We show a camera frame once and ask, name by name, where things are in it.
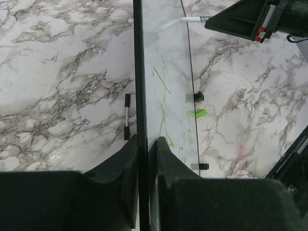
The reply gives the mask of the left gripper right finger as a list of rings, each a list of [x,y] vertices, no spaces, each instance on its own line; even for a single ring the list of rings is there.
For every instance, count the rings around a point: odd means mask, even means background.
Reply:
[[[291,195],[272,179],[204,179],[157,140],[159,221],[163,231],[301,231]]]

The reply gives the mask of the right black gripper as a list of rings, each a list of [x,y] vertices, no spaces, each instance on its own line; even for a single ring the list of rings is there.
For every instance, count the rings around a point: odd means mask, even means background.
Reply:
[[[282,32],[290,43],[308,39],[306,0],[240,0],[210,17],[205,28],[263,43]]]

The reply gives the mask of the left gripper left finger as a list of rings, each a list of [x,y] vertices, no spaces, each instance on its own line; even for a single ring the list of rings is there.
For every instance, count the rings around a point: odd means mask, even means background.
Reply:
[[[2,172],[3,231],[129,231],[136,227],[138,144],[85,173]]]

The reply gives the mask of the white marker pen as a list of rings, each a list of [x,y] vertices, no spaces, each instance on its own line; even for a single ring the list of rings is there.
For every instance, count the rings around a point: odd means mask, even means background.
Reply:
[[[205,23],[211,16],[183,17],[180,20],[187,23]]]

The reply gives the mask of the green marker cap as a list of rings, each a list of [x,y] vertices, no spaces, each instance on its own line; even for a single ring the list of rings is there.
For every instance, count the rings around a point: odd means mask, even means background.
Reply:
[[[200,118],[202,116],[205,116],[207,114],[207,110],[206,109],[199,109],[197,111],[195,110],[190,110],[186,113],[186,115],[188,117],[195,117],[195,118]]]

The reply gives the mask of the white whiteboard black frame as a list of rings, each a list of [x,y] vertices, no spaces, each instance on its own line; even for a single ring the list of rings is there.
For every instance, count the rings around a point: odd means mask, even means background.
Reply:
[[[180,0],[133,2],[135,101],[139,146],[140,230],[159,230],[154,149],[171,152],[200,173],[190,36]]]

